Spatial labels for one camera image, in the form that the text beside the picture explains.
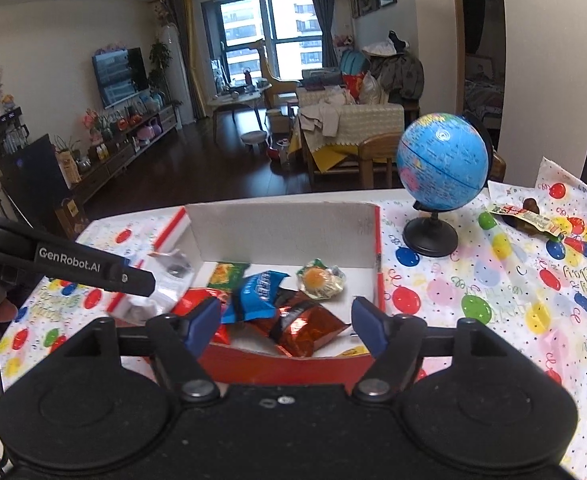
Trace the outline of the silver white snack bag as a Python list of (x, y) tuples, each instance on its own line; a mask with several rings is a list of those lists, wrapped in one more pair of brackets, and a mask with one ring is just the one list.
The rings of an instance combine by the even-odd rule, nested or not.
[(126, 295), (110, 312), (113, 318), (133, 325), (144, 325), (149, 318), (170, 313), (190, 288), (195, 271), (187, 255), (175, 248), (171, 252), (149, 252), (142, 269), (156, 281), (148, 297)]

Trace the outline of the yellow gold candy packet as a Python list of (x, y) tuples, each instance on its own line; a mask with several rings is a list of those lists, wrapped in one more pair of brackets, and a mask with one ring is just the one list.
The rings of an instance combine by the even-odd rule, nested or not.
[(364, 344), (358, 344), (357, 346), (344, 350), (339, 354), (339, 358), (356, 358), (357, 356), (368, 356), (369, 351)]

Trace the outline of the red snack bag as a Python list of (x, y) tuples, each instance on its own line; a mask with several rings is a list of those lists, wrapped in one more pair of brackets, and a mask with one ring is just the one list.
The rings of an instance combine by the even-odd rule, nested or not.
[(190, 318), (195, 321), (196, 330), (205, 329), (215, 344), (231, 344), (228, 328), (222, 323), (222, 314), (228, 306), (228, 293), (208, 287), (188, 289), (175, 304), (172, 313), (176, 316)]

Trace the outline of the green cracker packet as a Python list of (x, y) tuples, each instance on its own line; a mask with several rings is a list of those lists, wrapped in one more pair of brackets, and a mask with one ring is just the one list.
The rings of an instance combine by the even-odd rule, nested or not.
[(249, 263), (222, 261), (216, 263), (207, 287), (230, 292), (243, 283)]

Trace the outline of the blue snack packet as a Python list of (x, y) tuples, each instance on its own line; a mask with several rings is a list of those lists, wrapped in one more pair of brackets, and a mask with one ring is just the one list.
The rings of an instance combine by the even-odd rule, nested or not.
[(228, 298), (221, 322), (235, 324), (274, 318), (277, 292), (282, 281), (288, 276), (288, 273), (263, 271), (245, 278)]

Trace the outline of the copper foil snack bag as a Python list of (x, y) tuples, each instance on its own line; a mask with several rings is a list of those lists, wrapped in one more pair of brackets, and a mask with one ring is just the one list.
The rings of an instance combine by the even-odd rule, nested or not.
[[(274, 318), (251, 321), (250, 325), (272, 341), (269, 332), (276, 318), (277, 309)], [(310, 358), (315, 351), (335, 340), (349, 327), (348, 323), (341, 321), (317, 300), (307, 296), (304, 312), (285, 330), (279, 341), (272, 343), (288, 358)]]

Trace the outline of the braised egg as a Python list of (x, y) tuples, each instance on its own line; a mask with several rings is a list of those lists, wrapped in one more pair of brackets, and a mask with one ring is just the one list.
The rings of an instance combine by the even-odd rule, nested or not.
[(297, 271), (298, 287), (315, 300), (330, 300), (344, 291), (347, 277), (338, 266), (314, 259)]

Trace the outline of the black cookie packet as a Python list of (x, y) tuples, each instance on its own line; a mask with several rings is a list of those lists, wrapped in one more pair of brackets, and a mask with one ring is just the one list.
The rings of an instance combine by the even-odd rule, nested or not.
[(307, 296), (303, 292), (280, 289), (275, 299), (277, 318), (270, 329), (269, 336), (277, 342), (285, 330), (304, 312), (307, 307)]

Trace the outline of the tv console shelf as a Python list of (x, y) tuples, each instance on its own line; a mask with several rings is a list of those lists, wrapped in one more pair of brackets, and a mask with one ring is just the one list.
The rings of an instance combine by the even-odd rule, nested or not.
[(155, 114), (129, 129), (118, 132), (107, 144), (107, 155), (95, 159), (81, 180), (70, 186), (70, 195), (78, 205), (85, 205), (111, 179), (126, 171), (135, 159), (178, 126), (176, 110), (172, 105), (162, 107)]

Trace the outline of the red cardboard box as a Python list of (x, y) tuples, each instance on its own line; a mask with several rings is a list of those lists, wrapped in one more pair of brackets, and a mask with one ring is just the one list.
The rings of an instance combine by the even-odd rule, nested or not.
[[(247, 276), (263, 271), (288, 273), (284, 289), (297, 290), (297, 271), (314, 259), (338, 266), (344, 291), (324, 301), (324, 307), (344, 323), (351, 321), (351, 304), (361, 296), (382, 308), (380, 209), (371, 203), (342, 202), (224, 202), (184, 206), (162, 223), (152, 247), (133, 263), (142, 267), (149, 252), (187, 255), (195, 277), (190, 285), (207, 287), (216, 263), (244, 262)], [(261, 386), (343, 385), (352, 388), (373, 360), (371, 356), (339, 358), (361, 344), (345, 330), (310, 358), (288, 358), (249, 323), (228, 329), (231, 344), (215, 344), (200, 357), (206, 372), (222, 384)]]

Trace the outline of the balloon pattern tablecloth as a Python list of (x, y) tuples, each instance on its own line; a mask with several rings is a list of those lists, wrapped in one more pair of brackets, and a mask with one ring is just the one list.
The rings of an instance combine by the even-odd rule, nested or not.
[[(419, 316), (432, 326), (476, 318), (559, 382), (579, 410), (578, 429), (563, 464), (587, 479), (586, 185), (549, 160), (541, 163), (534, 188), (491, 184), (470, 204), (445, 215), (459, 239), (458, 248), (445, 258), (417, 255), (403, 243), (403, 229), (416, 210), (402, 190), (236, 202), (378, 206), (382, 309)], [(557, 223), (563, 235), (522, 233), (490, 214), (491, 204), (536, 210)], [(179, 208), (98, 220), (80, 240), (133, 260), (152, 247), (162, 223)]]

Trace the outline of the small white stool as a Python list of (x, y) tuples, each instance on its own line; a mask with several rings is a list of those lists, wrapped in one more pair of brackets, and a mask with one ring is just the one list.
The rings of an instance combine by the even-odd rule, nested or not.
[(246, 146), (250, 154), (263, 153), (268, 146), (268, 133), (264, 130), (254, 130), (242, 133), (239, 140)]

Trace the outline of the blue desk globe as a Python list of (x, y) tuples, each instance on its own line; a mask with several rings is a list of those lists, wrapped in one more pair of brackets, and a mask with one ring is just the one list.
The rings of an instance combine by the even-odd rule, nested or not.
[(441, 214), (472, 202), (489, 180), (493, 146), (471, 120), (431, 113), (412, 122), (397, 144), (397, 172), (423, 215), (408, 221), (403, 240), (418, 255), (442, 258), (458, 248), (458, 234)]

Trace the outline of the wooden chair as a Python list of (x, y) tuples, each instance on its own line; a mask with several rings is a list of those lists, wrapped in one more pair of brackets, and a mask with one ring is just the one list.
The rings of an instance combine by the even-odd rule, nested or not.
[(364, 190), (372, 190), (375, 187), (376, 169), (385, 170), (386, 187), (393, 187), (394, 165), (401, 136), (402, 134), (397, 132), (380, 133), (359, 144), (359, 182)]

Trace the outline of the round coffee table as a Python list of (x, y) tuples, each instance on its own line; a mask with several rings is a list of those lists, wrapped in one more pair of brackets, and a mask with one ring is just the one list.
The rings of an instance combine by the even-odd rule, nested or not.
[(218, 117), (223, 112), (231, 112), (232, 117), (235, 117), (236, 110), (252, 110), (256, 115), (259, 128), (264, 131), (259, 104), (266, 100), (266, 91), (271, 88), (272, 86), (268, 84), (264, 88), (239, 94), (238, 96), (225, 94), (225, 96), (215, 96), (210, 99), (207, 105), (211, 110), (213, 142), (218, 143)]

